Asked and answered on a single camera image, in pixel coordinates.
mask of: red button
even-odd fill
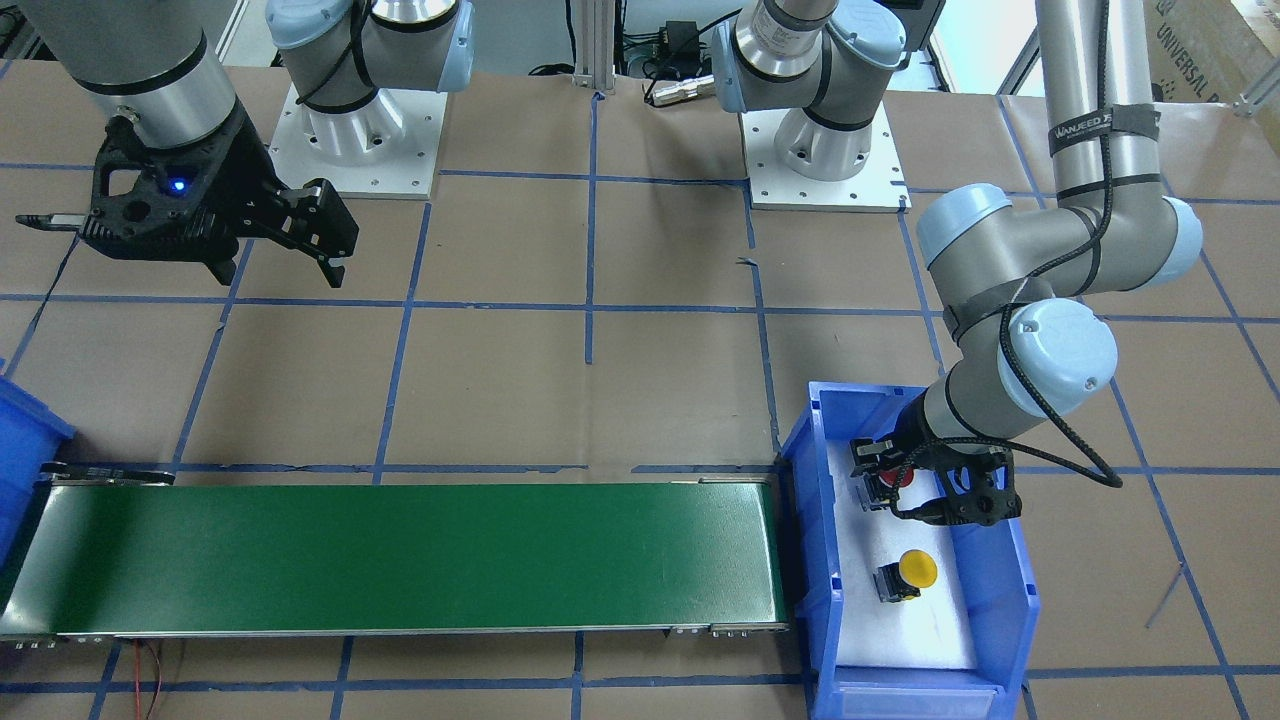
[[[892,470],[881,470],[881,473],[879,473],[881,482],[884,483],[884,487],[887,487],[887,488],[892,488],[893,487],[893,480],[897,479],[897,471],[899,471],[899,468],[893,468]],[[911,480],[914,480],[914,479],[915,479],[915,468],[908,468],[906,469],[906,474],[902,475],[902,482],[897,486],[899,489],[905,488],[906,486],[911,484]]]

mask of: cardboard box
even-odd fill
[[[1280,0],[1144,0],[1151,79],[1170,102],[1236,101],[1280,51]],[[1280,152],[1280,110],[1256,115]]]

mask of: blue storage bin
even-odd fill
[[[828,447],[882,437],[918,387],[810,383],[809,409],[782,448],[792,464],[806,594],[796,615],[808,625],[818,671],[814,720],[1009,719],[1039,616],[1039,597],[1018,520],[951,528],[973,635],[974,670],[836,665],[845,597],[836,546],[835,486]]]
[[[49,406],[0,377],[0,565],[9,556],[40,466],[74,434],[76,428]]]

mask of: brown paper floor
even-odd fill
[[[270,137],[285,73],[232,76]],[[56,64],[5,64],[0,109],[0,217],[82,210],[102,124],[83,92]],[[5,373],[79,428],[68,459],[179,483],[767,474],[808,380],[928,384],[957,357],[913,237],[929,202],[995,182],[1052,204],[1042,101],[887,109],[909,215],[751,213],[714,102],[480,76],[451,99],[430,206],[349,202],[362,232],[340,291],[266,242],[229,292],[200,266],[77,247],[32,334],[69,238],[0,223]],[[1089,299],[1121,364],[1074,420],[1128,483],[1023,474],[1043,600],[1025,717],[1280,712],[1280,161],[1224,108],[1162,110],[1206,252],[1170,286]],[[1146,629],[1180,560],[1188,582]],[[797,643],[166,642],[157,717],[803,717]],[[131,717],[132,678],[131,647],[4,650],[0,716]]]

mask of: green conveyor belt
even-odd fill
[[[0,637],[786,623],[758,483],[45,492]]]

